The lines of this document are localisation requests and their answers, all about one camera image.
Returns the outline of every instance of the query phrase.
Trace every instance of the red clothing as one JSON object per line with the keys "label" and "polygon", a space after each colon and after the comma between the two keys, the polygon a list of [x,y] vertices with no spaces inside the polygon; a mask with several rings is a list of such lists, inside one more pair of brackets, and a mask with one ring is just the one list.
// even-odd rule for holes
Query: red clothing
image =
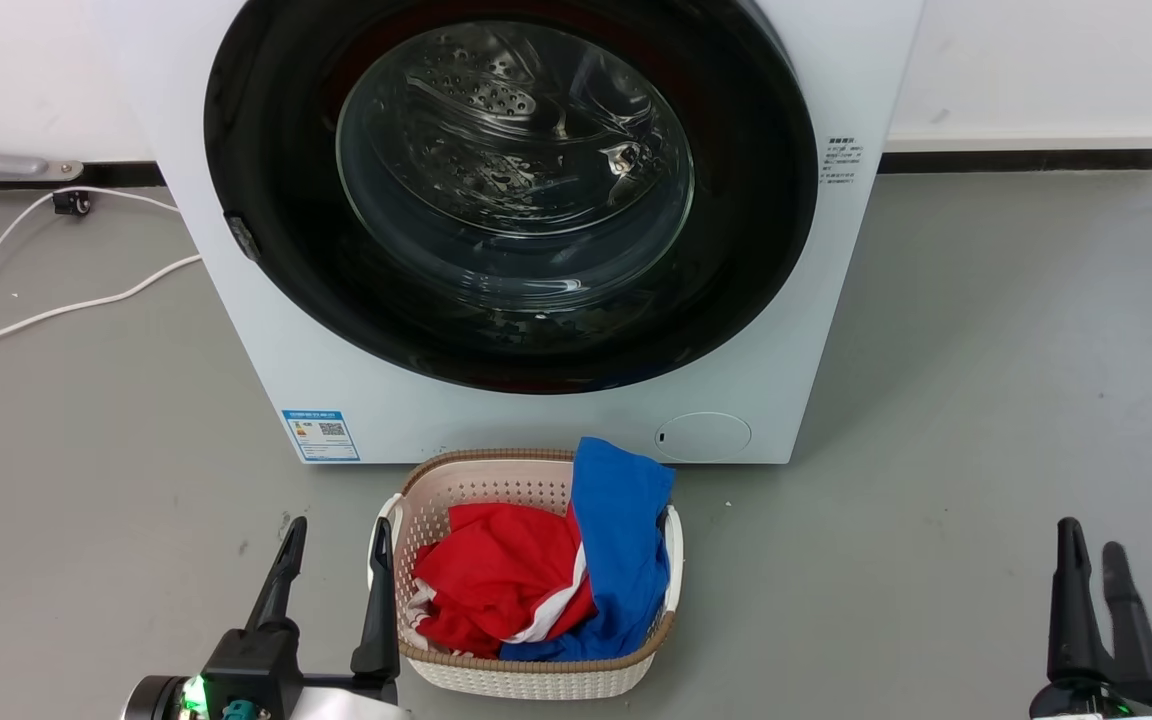
{"label": "red clothing", "polygon": [[495,657],[502,642],[556,638],[593,616],[579,528],[568,511],[457,505],[450,533],[422,547],[412,577],[433,589],[416,632],[452,651]]}

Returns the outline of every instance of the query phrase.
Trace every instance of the white wall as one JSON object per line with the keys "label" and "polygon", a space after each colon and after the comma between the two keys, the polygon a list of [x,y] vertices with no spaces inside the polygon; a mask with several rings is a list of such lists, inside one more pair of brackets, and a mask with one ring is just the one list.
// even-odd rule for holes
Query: white wall
{"label": "white wall", "polygon": [[0,152],[152,159],[96,37],[88,0],[0,0]]}
{"label": "white wall", "polygon": [[888,150],[1152,147],[1152,0],[929,0]]}
{"label": "white wall", "polygon": [[[1039,147],[1152,147],[1152,0],[929,0],[888,149]],[[88,0],[0,0],[0,152],[152,159]]]}

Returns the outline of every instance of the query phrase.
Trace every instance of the white laundry basket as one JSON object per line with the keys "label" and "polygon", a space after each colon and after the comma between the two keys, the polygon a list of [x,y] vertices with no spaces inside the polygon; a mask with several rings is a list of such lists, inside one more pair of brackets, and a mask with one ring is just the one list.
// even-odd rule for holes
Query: white laundry basket
{"label": "white laundry basket", "polygon": [[[447,537],[448,507],[508,502],[564,515],[571,479],[573,455],[566,450],[448,452],[412,470],[403,491],[380,510],[393,528],[399,615],[416,592],[412,581],[416,550]],[[631,655],[584,662],[515,662],[447,655],[420,650],[403,639],[399,642],[399,652],[407,655],[423,679],[449,691],[518,700],[591,700],[627,692],[652,666],[679,606],[682,523],[673,506],[666,510],[664,540],[669,555],[669,586],[646,642]]]}

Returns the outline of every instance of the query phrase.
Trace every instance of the concrete floor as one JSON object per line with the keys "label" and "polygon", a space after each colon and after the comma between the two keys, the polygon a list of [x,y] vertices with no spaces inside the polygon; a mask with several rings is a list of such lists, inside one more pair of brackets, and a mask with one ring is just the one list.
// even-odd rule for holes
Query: concrete floor
{"label": "concrete floor", "polygon": [[[35,196],[0,195],[0,232]],[[127,200],[13,247],[0,327],[192,252]],[[1023,717],[1056,520],[1124,543],[1152,612],[1152,173],[879,179],[803,434],[788,467],[681,471],[685,592],[634,692],[539,708],[407,670],[403,705]],[[0,717],[114,717],[197,670],[302,511],[301,664],[346,669],[403,473],[298,464],[200,266],[0,341]]]}

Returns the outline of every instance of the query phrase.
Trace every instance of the blue label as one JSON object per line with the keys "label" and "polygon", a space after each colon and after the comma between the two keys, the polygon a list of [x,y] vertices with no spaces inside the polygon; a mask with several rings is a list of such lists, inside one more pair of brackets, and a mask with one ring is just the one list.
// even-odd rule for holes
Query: blue label
{"label": "blue label", "polygon": [[339,410],[283,410],[291,440],[306,462],[357,462],[358,448]]}

